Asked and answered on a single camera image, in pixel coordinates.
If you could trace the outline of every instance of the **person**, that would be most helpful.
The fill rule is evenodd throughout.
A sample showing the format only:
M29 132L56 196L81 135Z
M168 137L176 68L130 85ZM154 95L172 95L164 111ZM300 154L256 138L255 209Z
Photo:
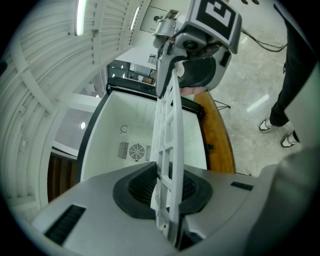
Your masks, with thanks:
M287 30L287 51L283 69L285 76L282 90L271 108L270 116L264 119L259 126L261 132L269 132L274 127L282 127L289 121L285 109L299 93L317 62L316 56L301 34L288 22L277 6L275 9L283 17ZM297 142L299 138L295 131L285 134L280 140L281 146L285 149L292 148Z

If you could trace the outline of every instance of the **metal stand leg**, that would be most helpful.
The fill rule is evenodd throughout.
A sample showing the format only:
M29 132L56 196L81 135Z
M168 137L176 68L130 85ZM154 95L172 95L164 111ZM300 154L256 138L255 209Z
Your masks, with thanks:
M220 104L223 105L223 106L217 106L218 110L224 110L224 109L226 109L226 108L228 108L228 109L231 108L230 105L227 105L227 104L225 104L225 103L223 103L223 102L220 102L220 101L217 101L217 100L214 100L214 102L218 102L218 103L220 103Z

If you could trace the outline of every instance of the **cooling fan vent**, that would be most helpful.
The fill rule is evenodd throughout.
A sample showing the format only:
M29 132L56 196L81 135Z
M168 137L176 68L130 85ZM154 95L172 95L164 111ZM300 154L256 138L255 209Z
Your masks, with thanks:
M134 160L139 160L144 157L145 149L140 144L134 144L129 149L130 157Z

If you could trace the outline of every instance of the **fluorescent light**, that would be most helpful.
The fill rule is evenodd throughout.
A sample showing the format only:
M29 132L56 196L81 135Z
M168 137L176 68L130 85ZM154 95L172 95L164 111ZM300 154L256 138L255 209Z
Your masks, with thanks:
M84 34L85 26L85 11L87 0L77 0L76 15L75 15L75 35L81 36Z
M250 112L253 109L255 109L256 107L258 107L259 105L261 105L262 103L264 103L267 99L269 99L269 94L264 95L263 97L261 97L260 99L258 99L255 103L253 103L251 106L249 106L246 111Z
M139 10L140 10L139 7L137 7L137 8L135 9L135 13L134 13L133 19L132 19L132 21L131 21L131 25L130 25L130 30L133 30L133 29L134 29L134 26L135 26L135 23L136 23L136 19L137 19Z
M80 124L80 128L83 130L84 128L86 128L86 123L85 122L82 122L81 124Z

